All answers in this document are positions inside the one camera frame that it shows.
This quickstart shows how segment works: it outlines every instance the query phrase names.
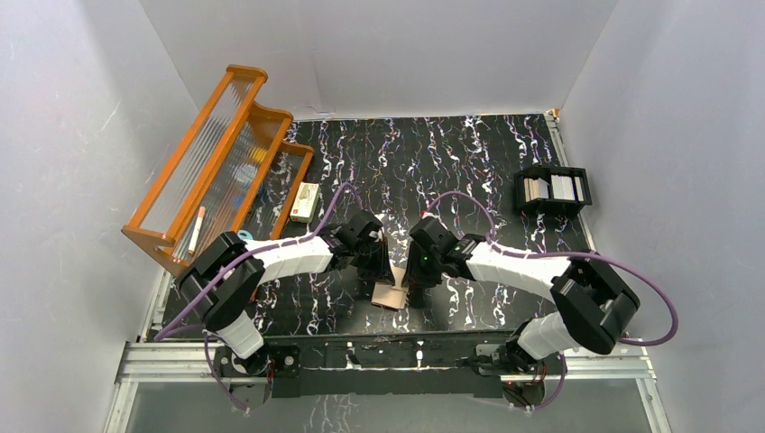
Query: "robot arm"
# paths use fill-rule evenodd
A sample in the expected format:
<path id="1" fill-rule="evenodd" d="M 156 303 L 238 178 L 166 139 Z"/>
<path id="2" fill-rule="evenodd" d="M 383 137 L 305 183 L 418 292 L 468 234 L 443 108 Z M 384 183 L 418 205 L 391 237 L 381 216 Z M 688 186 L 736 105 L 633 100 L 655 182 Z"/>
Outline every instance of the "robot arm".
<path id="1" fill-rule="evenodd" d="M 433 216 L 421 219 L 410 235 L 414 243 L 407 275 L 410 281 L 425 281 L 420 287 L 435 285 L 445 272 L 451 277 L 510 284 L 551 300 L 558 308 L 521 325 L 505 347 L 492 354 L 490 363 L 484 359 L 489 370 L 528 371 L 550 354 L 579 346 L 609 354 L 640 307 L 635 293 L 606 263 L 512 258 L 480 235 L 457 239 Z"/>
<path id="2" fill-rule="evenodd" d="M 361 211 L 335 229 L 323 229 L 313 237 L 276 241 L 243 241 L 233 232 L 223 233 L 178 278 L 180 295 L 191 302 L 236 257 L 262 248 L 237 265 L 194 311 L 205 329 L 220 336 L 242 359 L 265 346 L 263 336 L 244 307 L 256 287 L 281 277 L 358 268 L 364 279 L 394 283 L 383 224 L 372 213 Z"/>

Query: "white box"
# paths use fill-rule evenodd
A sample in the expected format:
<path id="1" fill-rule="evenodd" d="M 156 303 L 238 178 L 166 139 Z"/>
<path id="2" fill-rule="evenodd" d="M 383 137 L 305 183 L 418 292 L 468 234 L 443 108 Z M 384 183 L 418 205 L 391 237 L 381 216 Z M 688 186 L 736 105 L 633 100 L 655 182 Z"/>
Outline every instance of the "white box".
<path id="1" fill-rule="evenodd" d="M 292 204 L 290 220 L 296 223 L 310 223 L 317 203 L 318 184 L 301 182 L 298 196 L 295 197 L 295 203 Z"/>

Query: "metal frame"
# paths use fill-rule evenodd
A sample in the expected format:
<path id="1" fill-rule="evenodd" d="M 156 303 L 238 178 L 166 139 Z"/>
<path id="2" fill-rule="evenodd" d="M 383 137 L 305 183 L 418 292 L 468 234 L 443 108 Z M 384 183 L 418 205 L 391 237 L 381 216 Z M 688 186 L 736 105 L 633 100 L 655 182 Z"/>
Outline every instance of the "metal frame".
<path id="1" fill-rule="evenodd" d="M 560 161 L 567 165 L 563 141 L 556 118 L 544 114 L 553 145 Z M 580 214 L 585 238 L 592 248 L 594 243 L 585 216 Z M 123 359 L 116 376 L 115 397 L 106 423 L 106 433 L 122 433 L 127 429 L 138 385 L 142 382 L 213 382 L 205 359 L 204 344 L 201 342 L 148 343 L 149 330 L 161 327 L 162 316 L 171 287 L 172 276 L 162 271 L 158 277 L 155 296 L 152 298 L 146 316 L 141 342 L 125 346 Z M 210 356 L 221 343 L 209 345 Z M 669 433 L 670 427 L 656 388 L 656 374 L 644 347 L 618 345 L 610 355 L 597 355 L 587 350 L 565 352 L 568 366 L 567 380 L 635 380 L 641 395 L 643 409 L 652 432 Z M 549 379 L 559 379 L 551 374 Z M 530 375 L 509 374 L 501 376 L 502 381 L 531 380 Z M 225 379 L 231 383 L 263 384 L 265 379 L 246 377 Z"/>

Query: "white marker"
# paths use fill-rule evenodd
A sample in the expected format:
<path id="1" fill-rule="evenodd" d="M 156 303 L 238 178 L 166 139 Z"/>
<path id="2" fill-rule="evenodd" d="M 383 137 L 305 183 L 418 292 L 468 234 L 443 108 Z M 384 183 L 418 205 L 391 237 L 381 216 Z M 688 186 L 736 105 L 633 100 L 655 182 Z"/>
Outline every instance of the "white marker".
<path id="1" fill-rule="evenodd" d="M 199 239 L 199 231 L 202 229 L 202 219 L 205 217 L 205 207 L 199 207 L 199 213 L 197 214 L 197 222 L 194 223 L 194 231 L 191 232 L 191 241 L 189 241 L 189 255 L 194 255 L 194 249 L 197 248 L 197 240 Z"/>

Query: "wooden frame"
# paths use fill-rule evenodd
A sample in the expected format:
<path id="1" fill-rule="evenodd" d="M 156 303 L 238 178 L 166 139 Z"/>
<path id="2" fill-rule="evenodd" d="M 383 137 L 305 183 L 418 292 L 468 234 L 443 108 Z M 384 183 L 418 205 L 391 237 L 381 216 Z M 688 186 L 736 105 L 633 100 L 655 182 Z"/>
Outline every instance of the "wooden frame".
<path id="1" fill-rule="evenodd" d="M 255 102 L 255 97 L 258 91 L 267 79 L 268 75 L 264 70 L 259 68 L 239 65 L 230 65 L 226 68 L 226 73 L 223 78 L 221 78 L 215 90 L 213 90 L 213 93 L 210 95 L 210 98 L 199 111 L 197 118 L 191 124 L 191 127 L 181 139 L 178 147 L 171 155 L 167 164 L 165 164 L 156 181 L 154 181 L 150 187 L 146 197 L 135 210 L 130 221 L 122 228 L 122 232 L 125 236 L 141 247 L 141 249 L 149 254 L 154 261 L 159 263 L 163 268 L 167 269 L 168 272 L 176 277 L 181 276 L 189 264 L 174 256 L 175 246 L 186 233 L 189 224 L 191 224 L 194 216 L 197 214 L 202 200 L 212 185 L 215 176 L 220 171 L 226 156 L 234 146 L 245 123 L 249 124 L 253 129 L 253 133 L 256 135 L 256 139 L 259 143 L 270 142 L 270 144 L 265 151 L 263 159 L 259 161 L 259 168 L 255 175 L 255 179 L 244 196 L 242 206 L 236 211 L 234 221 L 229 229 L 236 231 L 244 222 L 247 210 L 253 204 L 255 196 L 263 184 L 265 175 L 270 169 L 273 159 L 278 152 L 290 152 L 303 155 L 303 163 L 300 166 L 298 176 L 295 179 L 294 185 L 290 189 L 290 193 L 283 205 L 277 224 L 272 230 L 272 239 L 278 238 L 284 224 L 287 222 L 287 216 L 289 215 L 290 208 L 297 195 L 297 188 L 305 177 L 314 151 L 308 146 L 285 143 L 282 141 L 282 138 L 287 133 L 287 130 L 292 123 L 291 113 L 267 108 Z M 180 210 L 164 233 L 142 228 L 141 224 L 146 219 L 147 215 L 149 215 L 149 212 L 156 204 L 157 199 L 167 186 L 171 176 L 179 167 L 181 160 L 186 156 L 189 147 L 194 143 L 197 135 L 200 133 L 208 118 L 210 118 L 215 106 L 229 88 L 234 90 L 238 99 L 241 99 L 241 103 L 236 109 L 216 147 L 210 153 L 204 167 L 198 173 L 189 193 L 183 199 L 183 202 L 180 205 Z M 264 123 L 278 125 L 273 137 L 270 133 L 264 133 L 261 131 L 261 128 L 258 128 L 258 125 Z M 199 250 L 204 247 L 205 245 L 203 244 L 198 245 Z"/>

